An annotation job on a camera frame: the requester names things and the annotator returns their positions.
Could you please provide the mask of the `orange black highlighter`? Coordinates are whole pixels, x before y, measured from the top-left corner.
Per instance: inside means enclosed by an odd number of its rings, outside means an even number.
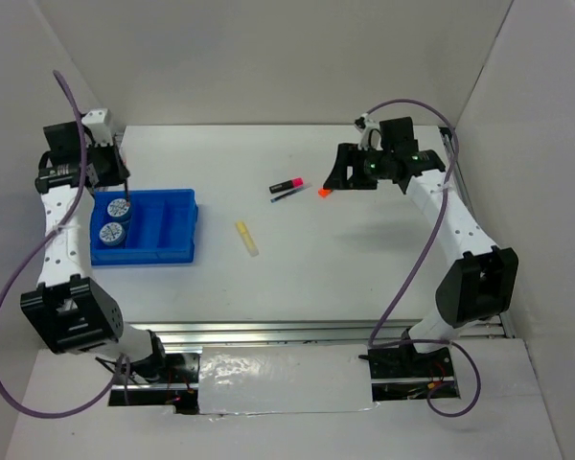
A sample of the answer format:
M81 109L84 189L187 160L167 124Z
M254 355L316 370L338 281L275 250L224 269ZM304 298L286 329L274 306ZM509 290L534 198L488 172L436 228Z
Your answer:
M332 190L327 190L327 189L323 189L323 188L320 188L317 191L318 195L321 196L322 198L329 196L332 192L333 192Z

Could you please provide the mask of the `blue gel pen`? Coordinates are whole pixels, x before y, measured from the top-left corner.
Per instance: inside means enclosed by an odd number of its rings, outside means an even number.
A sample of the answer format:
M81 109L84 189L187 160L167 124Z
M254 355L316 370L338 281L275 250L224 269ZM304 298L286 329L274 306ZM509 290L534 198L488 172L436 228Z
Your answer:
M270 203L275 203L275 202L277 202L277 201L283 200L283 199L285 199L285 198L288 198L288 197L290 197L290 196L293 196L293 195L295 195L295 194L298 194L298 193L300 193L300 192L303 192L303 191L307 190L308 187L309 187L308 185L303 185L303 186L294 188L294 189L289 190L289 191L287 191L287 192L285 192L285 193L283 193L283 194L281 194L281 195L278 195L278 196L276 196L276 197L271 198L269 201L270 201Z

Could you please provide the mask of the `yellow highlighter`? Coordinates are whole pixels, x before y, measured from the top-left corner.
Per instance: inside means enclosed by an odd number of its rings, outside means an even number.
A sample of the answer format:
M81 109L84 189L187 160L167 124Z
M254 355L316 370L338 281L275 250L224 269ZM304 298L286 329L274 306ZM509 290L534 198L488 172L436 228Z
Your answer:
M241 220L237 221L235 223L236 229L241 237L241 240L248 252L248 254L251 257L256 257L259 255L259 249L256 245L256 243L254 242L247 226L245 225L245 223Z

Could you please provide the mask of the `red gel pen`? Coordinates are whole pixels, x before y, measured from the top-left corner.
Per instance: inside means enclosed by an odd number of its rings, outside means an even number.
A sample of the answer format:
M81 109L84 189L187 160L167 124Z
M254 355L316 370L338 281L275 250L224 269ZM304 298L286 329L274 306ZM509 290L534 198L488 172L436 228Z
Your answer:
M128 206L130 205L130 194L129 194L129 187L128 187L128 181L126 179L126 181L124 182L124 191L125 191L125 200L126 203L128 204Z

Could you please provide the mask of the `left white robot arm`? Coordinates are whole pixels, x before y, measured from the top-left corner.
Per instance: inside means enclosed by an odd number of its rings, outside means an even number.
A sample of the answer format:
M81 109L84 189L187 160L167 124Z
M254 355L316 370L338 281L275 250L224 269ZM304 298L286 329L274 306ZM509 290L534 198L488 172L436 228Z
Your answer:
M20 308L45 345L56 355L91 353L116 359L126 355L130 369L146 382L170 371L159 337L129 326L118 303L93 278L89 220L81 205L97 188L122 185L129 172L115 143L115 130L99 111L81 123L46 126L49 149L38 163L34 186L44 208L43 265Z

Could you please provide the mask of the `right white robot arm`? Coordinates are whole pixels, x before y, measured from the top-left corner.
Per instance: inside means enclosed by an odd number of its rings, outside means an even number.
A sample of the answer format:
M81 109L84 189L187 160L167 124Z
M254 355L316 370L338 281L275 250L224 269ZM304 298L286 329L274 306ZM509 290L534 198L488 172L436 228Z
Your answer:
M361 138L338 146L325 189L368 191L382 180L392 182L425 216L447 260L431 312L402 336L399 364L406 374L419 376L430 367L432 353L509 308L518 255L476 222L451 187L445 162L436 151L420 148L411 118L375 122L363 114L355 126Z

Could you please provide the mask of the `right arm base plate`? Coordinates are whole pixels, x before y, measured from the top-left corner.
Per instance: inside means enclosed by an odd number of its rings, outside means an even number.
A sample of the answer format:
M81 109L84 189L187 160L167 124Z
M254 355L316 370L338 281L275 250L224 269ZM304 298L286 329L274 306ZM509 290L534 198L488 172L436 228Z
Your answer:
M454 377L448 348L430 354L418 354L413 346L370 349L359 357L369 363L373 380L438 379Z

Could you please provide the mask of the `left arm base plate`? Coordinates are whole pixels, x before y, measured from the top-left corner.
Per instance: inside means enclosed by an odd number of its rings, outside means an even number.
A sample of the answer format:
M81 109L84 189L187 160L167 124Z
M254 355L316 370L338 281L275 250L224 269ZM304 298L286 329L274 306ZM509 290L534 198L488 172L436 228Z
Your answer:
M200 353L159 352L142 359L122 360L119 366L119 385L130 386L160 385L173 388L178 385L194 390L199 381Z

